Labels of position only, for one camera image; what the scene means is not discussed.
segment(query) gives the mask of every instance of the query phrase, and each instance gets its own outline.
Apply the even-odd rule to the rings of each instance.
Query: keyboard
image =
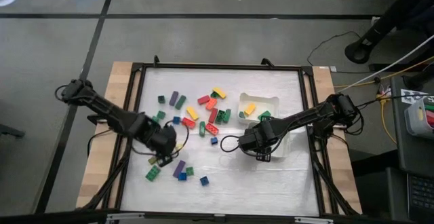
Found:
[[[434,220],[434,179],[408,175],[408,214],[411,220]]]

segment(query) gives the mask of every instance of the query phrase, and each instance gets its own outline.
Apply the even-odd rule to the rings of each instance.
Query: wooden board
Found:
[[[130,79],[132,62],[114,62],[108,85],[105,93],[105,97],[122,107],[125,95],[127,91],[128,81]],[[317,90],[319,102],[325,100],[330,94],[334,93],[332,77],[328,69],[321,69],[320,67],[313,67],[315,86]],[[312,100],[310,96],[309,81],[305,79],[307,85],[307,93],[309,106],[312,106]],[[132,97],[130,100],[129,110],[132,110],[136,97],[136,91],[138,82],[134,82]],[[95,133],[107,130],[106,125],[98,125]],[[344,134],[340,130],[335,130],[336,135],[344,138]],[[94,139],[90,156],[87,160],[85,174],[81,184],[79,197],[77,199],[77,207],[87,204],[92,196],[99,190],[101,185],[107,178],[109,173],[109,167],[113,156],[113,150],[115,146],[116,134],[108,132],[102,136]],[[340,190],[344,198],[350,203],[350,205],[359,213],[361,213],[361,206],[359,202],[359,196],[357,188],[355,186],[355,179],[353,176],[353,170],[351,168],[351,161],[348,154],[347,146],[335,138],[330,138],[328,143],[328,153],[330,158],[330,166],[332,169],[332,176],[334,183]],[[112,189],[111,198],[108,207],[114,207],[116,190],[118,181],[115,182]],[[323,194],[326,206],[326,212],[330,211],[330,201],[326,186],[323,184]]]

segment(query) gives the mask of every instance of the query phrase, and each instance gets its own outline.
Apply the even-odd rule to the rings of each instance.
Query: yellow cable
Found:
[[[434,56],[432,56],[432,57],[430,57],[430,58],[427,58],[427,59],[424,60],[424,61],[420,61],[420,62],[417,63],[417,64],[413,64],[412,66],[410,66],[410,67],[408,67],[408,68],[405,68],[405,69],[403,69],[402,71],[398,71],[398,72],[395,72],[395,73],[393,73],[393,74],[386,75],[385,77],[380,77],[380,80],[382,81],[382,80],[384,80],[384,79],[387,79],[387,78],[390,78],[390,77],[393,77],[393,76],[399,75],[399,74],[401,74],[401,73],[404,73],[404,72],[408,71],[409,69],[412,69],[412,68],[414,68],[414,67],[416,67],[416,66],[418,66],[418,65],[421,65],[421,64],[423,64],[423,63],[426,63],[426,62],[428,62],[428,61],[430,61],[430,60],[432,60],[432,59],[434,59]],[[354,85],[354,86],[355,86],[355,87],[356,87],[356,86],[364,86],[364,85],[373,84],[374,82],[375,82],[375,81],[369,81],[369,82],[359,83],[359,84]],[[346,88],[347,86],[349,86],[349,85],[334,86],[334,88]]]
[[[381,120],[382,120],[382,127],[384,128],[384,131],[387,133],[387,136],[389,136],[389,138],[391,138],[391,140],[396,144],[396,140],[392,137],[392,135],[389,133],[389,131],[386,128],[386,122],[384,120],[384,104],[385,104],[385,100],[381,100],[380,104],[381,104]]]

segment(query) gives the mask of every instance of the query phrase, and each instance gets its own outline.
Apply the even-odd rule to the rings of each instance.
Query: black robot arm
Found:
[[[357,112],[358,109],[348,96],[333,94],[316,107],[287,118],[265,117],[258,125],[244,131],[238,140],[239,147],[244,152],[252,150],[263,154],[267,152],[264,149],[278,143],[290,130],[309,124],[313,124],[318,136],[329,137],[337,123],[352,126]]]
[[[160,166],[172,161],[171,155],[176,144],[176,133],[172,126],[161,128],[144,113],[126,111],[114,105],[96,93],[90,81],[72,80],[63,89],[59,99],[70,105],[88,107],[99,118],[105,119],[114,132],[144,143],[151,151],[155,151]]]

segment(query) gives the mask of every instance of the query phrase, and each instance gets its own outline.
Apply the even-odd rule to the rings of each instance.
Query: gray floor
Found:
[[[100,13],[105,0],[17,0],[0,13]],[[394,0],[112,0],[112,14],[381,14]],[[0,215],[30,213],[54,152],[66,106],[54,89],[77,78],[97,19],[0,19],[0,123],[26,130],[23,139],[0,138]],[[113,61],[205,62],[307,65],[321,41],[347,31],[362,34],[369,20],[106,20],[88,79],[104,93]],[[346,60],[344,47],[356,40],[339,37],[311,57],[315,65],[366,71]],[[391,62],[423,40],[420,33],[395,33],[378,45],[370,62]],[[335,84],[365,75],[333,74]],[[356,104],[374,98],[375,86],[349,91]],[[347,136],[352,160],[395,148],[382,131],[379,106],[363,110],[362,136]],[[77,112],[53,188],[48,211],[72,210],[86,163],[86,142],[94,127]],[[391,108],[387,123],[393,131]],[[363,195],[363,186],[359,188]]]

